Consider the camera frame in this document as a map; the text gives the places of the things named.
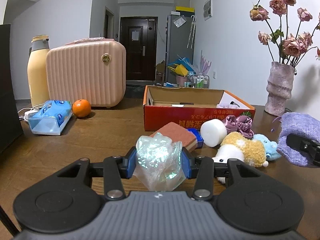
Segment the lilac knitted cloth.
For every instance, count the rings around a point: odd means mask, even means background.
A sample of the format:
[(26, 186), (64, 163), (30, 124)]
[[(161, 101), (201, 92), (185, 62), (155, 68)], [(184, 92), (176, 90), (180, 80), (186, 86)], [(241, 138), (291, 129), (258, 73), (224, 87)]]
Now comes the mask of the lilac knitted cloth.
[(293, 165), (319, 168), (319, 120), (287, 112), (273, 121), (281, 123), (277, 152)]

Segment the white foam cylinder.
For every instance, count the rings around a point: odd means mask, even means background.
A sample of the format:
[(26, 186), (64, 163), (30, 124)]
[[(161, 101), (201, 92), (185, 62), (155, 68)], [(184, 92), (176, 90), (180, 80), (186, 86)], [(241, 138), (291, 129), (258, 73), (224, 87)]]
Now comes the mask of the white foam cylinder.
[(227, 136), (227, 129), (221, 120), (212, 119), (202, 124), (200, 135), (205, 145), (215, 147)]

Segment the yellow white plush dog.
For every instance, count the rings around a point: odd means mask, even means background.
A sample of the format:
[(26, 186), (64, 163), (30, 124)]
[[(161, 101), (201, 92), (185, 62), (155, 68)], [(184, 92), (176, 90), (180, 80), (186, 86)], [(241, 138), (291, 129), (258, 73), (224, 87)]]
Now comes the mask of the yellow white plush dog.
[(253, 167), (268, 167), (263, 143), (255, 139), (246, 139), (238, 132), (231, 132), (223, 139), (213, 161), (227, 163), (231, 158), (239, 159)]

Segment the blue plush toy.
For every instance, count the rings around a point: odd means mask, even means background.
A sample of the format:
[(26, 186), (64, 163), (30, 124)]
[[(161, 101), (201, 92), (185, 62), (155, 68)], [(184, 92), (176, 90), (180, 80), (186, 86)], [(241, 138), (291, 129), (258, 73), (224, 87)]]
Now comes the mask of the blue plush toy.
[(255, 134), (253, 135), (253, 139), (259, 140), (263, 144), (267, 161), (275, 161), (281, 158), (281, 155), (277, 152), (278, 144), (275, 141), (270, 141), (268, 137), (263, 134)]

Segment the red scouring sponge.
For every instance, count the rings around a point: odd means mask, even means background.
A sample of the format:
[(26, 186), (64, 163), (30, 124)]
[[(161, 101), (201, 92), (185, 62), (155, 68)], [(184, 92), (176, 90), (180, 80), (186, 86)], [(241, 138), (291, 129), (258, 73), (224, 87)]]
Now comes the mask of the red scouring sponge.
[(197, 147), (197, 139), (194, 133), (189, 132), (184, 127), (170, 122), (165, 126), (161, 127), (159, 130), (154, 132), (150, 137), (154, 137), (157, 133), (161, 133), (161, 135), (169, 137), (172, 142), (182, 142), (182, 146), (185, 147), (189, 152), (193, 152), (193, 150)]

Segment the iridescent plastic bag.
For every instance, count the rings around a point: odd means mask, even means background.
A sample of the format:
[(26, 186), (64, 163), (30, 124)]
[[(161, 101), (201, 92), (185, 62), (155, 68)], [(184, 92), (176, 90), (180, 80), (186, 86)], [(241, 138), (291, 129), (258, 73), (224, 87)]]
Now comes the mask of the iridescent plastic bag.
[(136, 142), (135, 177), (149, 191), (173, 191), (185, 180), (182, 170), (182, 142), (157, 132)]

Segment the purple satin scrunchie bonnet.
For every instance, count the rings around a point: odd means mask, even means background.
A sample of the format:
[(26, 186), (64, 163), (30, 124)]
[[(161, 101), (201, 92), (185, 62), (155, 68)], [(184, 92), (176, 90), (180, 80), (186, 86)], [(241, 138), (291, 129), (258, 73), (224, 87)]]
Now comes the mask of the purple satin scrunchie bonnet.
[(252, 119), (249, 116), (240, 115), (236, 117), (234, 115), (228, 115), (222, 122), (226, 128), (227, 134), (238, 132), (247, 139), (253, 138), (254, 132), (251, 129)]

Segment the blue small packet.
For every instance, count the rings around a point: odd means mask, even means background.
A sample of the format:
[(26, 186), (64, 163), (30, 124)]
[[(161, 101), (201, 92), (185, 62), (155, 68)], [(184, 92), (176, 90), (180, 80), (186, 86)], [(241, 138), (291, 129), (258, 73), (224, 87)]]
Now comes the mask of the blue small packet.
[(202, 148), (203, 146), (203, 138), (201, 137), (200, 131), (195, 128), (188, 128), (189, 132), (193, 133), (195, 135), (197, 140), (197, 147), (196, 148)]

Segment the orange tangerine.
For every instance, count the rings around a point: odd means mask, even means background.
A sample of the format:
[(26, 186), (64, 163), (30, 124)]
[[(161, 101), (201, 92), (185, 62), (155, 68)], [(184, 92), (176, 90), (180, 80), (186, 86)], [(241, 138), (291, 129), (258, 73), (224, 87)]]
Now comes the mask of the orange tangerine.
[(77, 118), (85, 118), (91, 112), (91, 104), (86, 99), (76, 100), (72, 105), (72, 111)]

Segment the mauve textured vase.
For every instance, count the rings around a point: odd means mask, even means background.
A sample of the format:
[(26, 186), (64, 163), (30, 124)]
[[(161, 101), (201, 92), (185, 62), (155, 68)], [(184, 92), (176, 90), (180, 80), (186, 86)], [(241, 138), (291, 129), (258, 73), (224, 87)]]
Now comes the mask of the mauve textured vase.
[(265, 112), (281, 116), (285, 112), (285, 103), (291, 98), (295, 69), (277, 61), (271, 62), (270, 75), (267, 80), (268, 92)]

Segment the pink ribbed suitcase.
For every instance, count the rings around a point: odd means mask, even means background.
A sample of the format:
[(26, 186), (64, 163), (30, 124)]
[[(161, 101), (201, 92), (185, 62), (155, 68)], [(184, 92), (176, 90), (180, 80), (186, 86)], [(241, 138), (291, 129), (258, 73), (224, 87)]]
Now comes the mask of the pink ribbed suitcase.
[(76, 40), (48, 52), (46, 73), (50, 99), (114, 107), (126, 90), (126, 49), (111, 38)]

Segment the yellow and blue bags pile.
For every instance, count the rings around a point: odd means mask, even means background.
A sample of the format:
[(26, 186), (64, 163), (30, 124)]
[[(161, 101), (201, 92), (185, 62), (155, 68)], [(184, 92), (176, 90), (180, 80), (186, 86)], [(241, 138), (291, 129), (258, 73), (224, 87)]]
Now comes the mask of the yellow and blue bags pile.
[(194, 72), (193, 65), (186, 57), (179, 58), (173, 63), (170, 63), (167, 68), (175, 73), (175, 75), (186, 77), (189, 72)]

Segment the dried pink rose bouquet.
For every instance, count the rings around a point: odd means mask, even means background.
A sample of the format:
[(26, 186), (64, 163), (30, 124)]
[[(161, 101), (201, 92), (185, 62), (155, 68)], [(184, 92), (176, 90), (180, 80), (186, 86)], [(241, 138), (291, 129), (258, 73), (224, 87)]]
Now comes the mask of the dried pink rose bouquet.
[(293, 7), (295, 4), (296, 0), (270, 0), (269, 7), (272, 13), (279, 18), (278, 28), (271, 27), (269, 12), (259, 2), (254, 4), (249, 11), (251, 21), (265, 22), (270, 30), (270, 33), (259, 31), (258, 40), (262, 45), (267, 46), (269, 51), (271, 51), (271, 43), (277, 46), (278, 56), (272, 55), (271, 59), (280, 64), (287, 64), (294, 69), (311, 50), (316, 50), (315, 58), (317, 61), (319, 60), (319, 46), (313, 44), (313, 36), (315, 32), (319, 31), (319, 23), (316, 24), (312, 32), (300, 31), (302, 23), (310, 22), (313, 19), (307, 9), (297, 9), (299, 19), (297, 30), (294, 34), (289, 32), (288, 11), (289, 7)]

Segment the yellow thermos jug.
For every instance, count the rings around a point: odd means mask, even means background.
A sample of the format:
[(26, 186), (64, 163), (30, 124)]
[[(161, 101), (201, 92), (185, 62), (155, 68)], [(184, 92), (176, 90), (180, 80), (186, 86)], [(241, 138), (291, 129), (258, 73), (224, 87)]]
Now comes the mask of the yellow thermos jug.
[(27, 65), (28, 86), (33, 107), (49, 100), (46, 73), (46, 57), (49, 50), (48, 35), (33, 37)]

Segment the wall electrical panel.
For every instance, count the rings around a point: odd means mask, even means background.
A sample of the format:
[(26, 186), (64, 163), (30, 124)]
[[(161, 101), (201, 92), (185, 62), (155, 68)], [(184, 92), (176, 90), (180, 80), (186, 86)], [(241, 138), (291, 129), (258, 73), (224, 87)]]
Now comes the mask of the wall electrical panel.
[(212, 17), (212, 0), (207, 0), (203, 6), (203, 18), (208, 20)]

